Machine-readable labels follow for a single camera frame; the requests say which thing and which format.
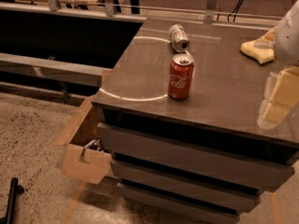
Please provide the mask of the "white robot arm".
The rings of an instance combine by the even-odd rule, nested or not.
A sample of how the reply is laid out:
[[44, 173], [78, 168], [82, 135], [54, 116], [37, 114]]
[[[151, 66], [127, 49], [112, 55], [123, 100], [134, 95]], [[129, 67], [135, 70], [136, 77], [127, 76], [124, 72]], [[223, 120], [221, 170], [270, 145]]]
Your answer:
[[274, 129], [299, 102], [299, 1], [278, 23], [273, 42], [256, 41], [257, 49], [272, 48], [277, 61], [289, 68], [270, 75], [264, 88], [258, 126]]

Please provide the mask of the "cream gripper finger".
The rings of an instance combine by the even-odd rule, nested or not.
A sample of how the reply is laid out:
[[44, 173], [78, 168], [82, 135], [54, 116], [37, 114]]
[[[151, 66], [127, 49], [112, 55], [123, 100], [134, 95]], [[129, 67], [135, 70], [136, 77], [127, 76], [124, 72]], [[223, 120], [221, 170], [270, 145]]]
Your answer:
[[271, 28], [268, 32], [266, 32], [264, 35], [255, 40], [254, 46], [259, 49], [273, 48], [276, 31], [276, 26]]
[[299, 67], [292, 66], [279, 73], [271, 72], [266, 80], [257, 124], [270, 130], [283, 121], [299, 103]]

